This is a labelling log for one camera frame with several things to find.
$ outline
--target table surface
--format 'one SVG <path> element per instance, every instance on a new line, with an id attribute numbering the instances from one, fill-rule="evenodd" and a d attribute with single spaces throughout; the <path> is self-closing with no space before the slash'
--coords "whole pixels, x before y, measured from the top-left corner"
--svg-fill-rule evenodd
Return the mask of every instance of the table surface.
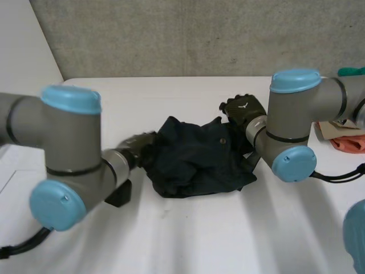
<path id="1" fill-rule="evenodd" d="M 166 118 L 205 124 L 221 102 L 254 94 L 267 107 L 269 77 L 99 78 L 65 84 L 102 95 L 102 146 L 144 131 Z M 335 150 L 312 128 L 309 146 L 317 171 L 339 175 L 364 156 Z M 17 244 L 40 225 L 31 216 L 32 188 L 45 178 L 43 151 L 9 146 L 0 158 L 0 246 Z M 365 198 L 363 180 L 332 185 L 315 179 L 284 183 L 262 160 L 258 180 L 241 192 L 163 199 L 143 170 L 135 170 L 132 201 L 102 203 L 80 224 L 53 232 L 31 252 L 0 261 L 0 273 L 351 274 L 342 242 L 347 210 Z"/>

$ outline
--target black ring band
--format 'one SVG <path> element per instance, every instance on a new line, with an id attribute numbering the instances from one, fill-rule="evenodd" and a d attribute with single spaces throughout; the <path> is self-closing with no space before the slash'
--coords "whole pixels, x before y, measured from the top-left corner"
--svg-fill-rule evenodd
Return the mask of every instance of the black ring band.
<path id="1" fill-rule="evenodd" d="M 58 176 L 58 177 L 66 177 L 66 176 L 82 176 L 85 174 L 89 174 L 92 172 L 97 171 L 100 167 L 102 167 L 102 164 L 98 164 L 97 166 L 91 167 L 91 168 L 87 168 L 85 170 L 76 170 L 76 171 L 58 171 L 58 170 L 53 170 L 49 167 L 46 167 L 47 173 L 50 175 L 54 175 L 54 176 Z"/>
<path id="2" fill-rule="evenodd" d="M 282 138 L 279 136 L 276 136 L 274 134 L 271 134 L 270 132 L 266 131 L 266 135 L 276 141 L 282 142 L 282 143 L 291 143 L 291 144 L 295 144 L 295 143 L 302 143 L 305 141 L 308 141 L 309 139 L 309 135 L 305 136 L 305 137 L 301 137 L 301 138 Z"/>
<path id="3" fill-rule="evenodd" d="M 364 104 L 365 104 L 365 99 L 362 99 L 362 101 L 355 108 L 354 113 L 352 115 L 352 118 L 353 118 L 354 121 L 356 121 L 356 118 L 358 117 L 358 114 L 359 114 L 361 108 L 364 106 Z"/>
<path id="4" fill-rule="evenodd" d="M 340 118 L 342 116 L 342 114 L 344 113 L 346 106 L 347 106 L 347 92 L 346 92 L 346 88 L 344 87 L 344 84 L 340 81 L 340 79 L 338 78 L 332 78 L 332 80 L 336 81 L 336 83 L 338 84 L 338 86 L 341 89 L 341 94 L 342 94 L 342 102 L 341 102 L 341 108 L 340 111 L 338 112 L 336 118 L 334 120 L 337 120 L 338 118 Z"/>
<path id="5" fill-rule="evenodd" d="M 104 164 L 106 164 L 109 168 L 110 168 L 110 170 L 112 171 L 112 173 L 113 173 L 113 177 L 114 177 L 114 182 L 116 183 L 117 182 L 117 176 L 116 176 L 116 173 L 115 173 L 115 170 L 114 170 L 114 168 L 113 168 L 113 166 L 108 162 L 108 161 L 106 161 L 104 158 L 102 158 L 102 161 L 103 161 L 103 163 Z"/>
<path id="6" fill-rule="evenodd" d="M 13 104 L 10 107 L 9 113 L 6 118 L 6 132 L 8 136 L 10 137 L 10 140 L 13 141 L 14 144 L 20 145 L 20 142 L 16 139 L 13 129 L 11 128 L 11 118 L 13 116 L 14 110 L 17 105 L 25 98 L 25 96 L 18 98 L 13 102 Z"/>
<path id="7" fill-rule="evenodd" d="M 253 138 L 253 147 L 254 147 L 254 148 L 256 147 L 256 139 L 257 139 L 257 136 L 258 136 L 258 135 L 261 133 L 261 131 L 263 131 L 265 128 L 266 128 L 266 126 L 263 126 L 262 128 L 260 128 L 260 129 L 257 131 L 257 133 L 256 133 L 255 137 Z"/>

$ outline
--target green object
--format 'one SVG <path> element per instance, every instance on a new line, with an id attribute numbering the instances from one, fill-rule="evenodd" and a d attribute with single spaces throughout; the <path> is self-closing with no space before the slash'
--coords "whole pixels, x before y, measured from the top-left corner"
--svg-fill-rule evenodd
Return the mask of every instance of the green object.
<path id="1" fill-rule="evenodd" d="M 337 72 L 339 77 L 341 76 L 356 76 L 356 75 L 365 75 L 365 67 L 355 68 L 355 67 L 343 67 L 340 68 Z"/>

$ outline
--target black cable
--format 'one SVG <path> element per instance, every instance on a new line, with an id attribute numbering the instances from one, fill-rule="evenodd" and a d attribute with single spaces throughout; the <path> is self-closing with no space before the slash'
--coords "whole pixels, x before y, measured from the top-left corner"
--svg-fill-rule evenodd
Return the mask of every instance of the black cable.
<path id="1" fill-rule="evenodd" d="M 313 172 L 312 175 L 316 175 L 316 176 L 320 175 L 323 178 L 326 178 L 328 180 L 342 180 L 342 179 L 347 179 L 347 178 L 350 178 L 352 176 L 355 176 L 356 174 L 363 174 L 363 173 L 365 173 L 365 164 L 359 165 L 354 171 L 351 171 L 349 173 L 339 175 L 339 176 L 325 176 L 325 175 L 322 175 L 318 172 Z"/>
<path id="2" fill-rule="evenodd" d="M 354 177 L 348 178 L 348 179 L 345 178 L 345 180 L 331 180 L 331 179 L 327 178 L 326 176 L 324 176 L 322 174 L 319 174 L 317 172 L 313 172 L 311 177 L 317 178 L 317 179 L 320 179 L 320 180 L 323 180 L 325 182 L 332 183 L 332 184 L 341 184 L 341 183 L 348 183 L 348 182 L 354 181 L 356 179 L 359 179 L 363 175 L 364 174 L 357 174 L 357 176 L 354 176 Z"/>
<path id="3" fill-rule="evenodd" d="M 33 237 L 15 246 L 8 246 L 0 248 L 0 259 L 8 259 L 10 256 L 18 255 L 40 245 L 47 236 L 52 232 L 45 227 L 41 228 Z"/>
<path id="4" fill-rule="evenodd" d="M 340 183 L 348 183 L 356 179 L 359 179 L 364 174 L 365 174 L 365 164 L 361 164 L 356 168 L 356 170 L 339 176 L 326 176 L 316 171 L 314 171 L 310 176 L 313 178 L 326 181 L 328 183 L 340 184 Z"/>

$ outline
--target light blue joint cap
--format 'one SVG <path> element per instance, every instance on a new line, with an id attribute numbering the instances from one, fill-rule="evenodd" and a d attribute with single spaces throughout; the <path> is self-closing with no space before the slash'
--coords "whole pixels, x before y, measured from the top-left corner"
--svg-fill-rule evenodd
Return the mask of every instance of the light blue joint cap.
<path id="1" fill-rule="evenodd" d="M 48 86 L 40 99 L 51 107 L 77 114 L 96 115 L 102 111 L 100 94 L 82 87 Z"/>
<path id="2" fill-rule="evenodd" d="M 357 274 L 365 274 L 365 200 L 356 203 L 343 221 L 343 241 Z"/>
<path id="3" fill-rule="evenodd" d="M 271 169 L 284 182 L 299 182 L 307 179 L 317 165 L 317 157 L 307 146 L 288 148 L 280 153 Z"/>
<path id="4" fill-rule="evenodd" d="M 80 196 L 69 186 L 56 180 L 41 181 L 30 196 L 33 217 L 48 229 L 65 231 L 86 216 Z"/>
<path id="5" fill-rule="evenodd" d="M 275 93 L 295 93 L 308 90 L 322 81 L 317 70 L 280 71 L 271 78 L 270 91 Z"/>

